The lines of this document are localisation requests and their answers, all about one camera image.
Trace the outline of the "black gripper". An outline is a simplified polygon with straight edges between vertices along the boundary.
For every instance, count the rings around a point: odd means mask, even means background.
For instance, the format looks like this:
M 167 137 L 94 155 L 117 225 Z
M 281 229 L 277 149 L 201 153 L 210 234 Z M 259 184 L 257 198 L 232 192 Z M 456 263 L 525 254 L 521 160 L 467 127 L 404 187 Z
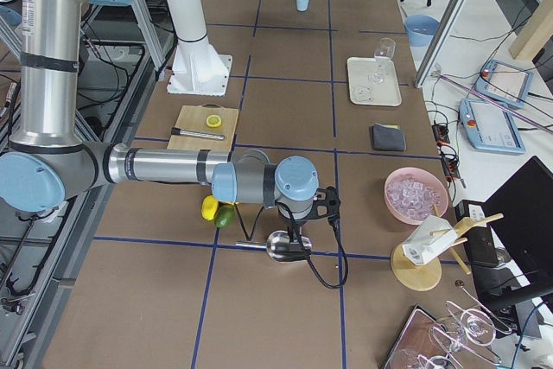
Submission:
M 332 186 L 318 188 L 310 200 L 282 197 L 276 202 L 276 207 L 290 224 L 297 226 L 319 219 L 326 219 L 330 226 L 336 226 L 340 221 L 340 198 L 337 188 Z

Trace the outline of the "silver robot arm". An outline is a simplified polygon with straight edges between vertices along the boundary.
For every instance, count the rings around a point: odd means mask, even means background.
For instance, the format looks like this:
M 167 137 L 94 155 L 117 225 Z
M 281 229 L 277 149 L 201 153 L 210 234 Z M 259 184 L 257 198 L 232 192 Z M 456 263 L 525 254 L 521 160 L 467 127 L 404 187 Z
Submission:
M 123 181 L 208 185 L 222 202 L 277 207 L 293 225 L 335 224 L 340 200 L 301 156 L 271 163 L 259 150 L 147 150 L 85 142 L 75 132 L 81 9 L 132 0 L 22 0 L 21 121 L 1 158 L 1 196 L 40 212 Z

